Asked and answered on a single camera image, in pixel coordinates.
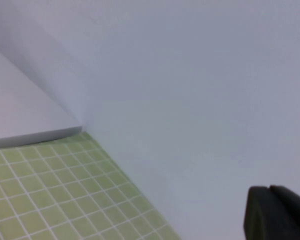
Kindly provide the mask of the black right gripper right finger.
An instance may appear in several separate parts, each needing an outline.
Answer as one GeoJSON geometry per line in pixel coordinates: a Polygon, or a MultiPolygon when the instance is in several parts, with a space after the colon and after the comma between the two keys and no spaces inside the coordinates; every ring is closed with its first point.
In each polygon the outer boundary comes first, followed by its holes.
{"type": "Polygon", "coordinates": [[[289,216],[300,228],[300,195],[281,185],[271,185],[270,190],[283,204],[289,216]]]}

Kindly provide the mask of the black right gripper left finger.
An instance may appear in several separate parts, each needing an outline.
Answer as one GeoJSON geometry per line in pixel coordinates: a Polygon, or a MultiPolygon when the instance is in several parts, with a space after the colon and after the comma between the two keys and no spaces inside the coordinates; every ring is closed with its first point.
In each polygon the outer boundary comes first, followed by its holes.
{"type": "Polygon", "coordinates": [[[269,187],[252,186],[247,193],[243,221],[247,240],[276,240],[276,198],[269,187]]]}

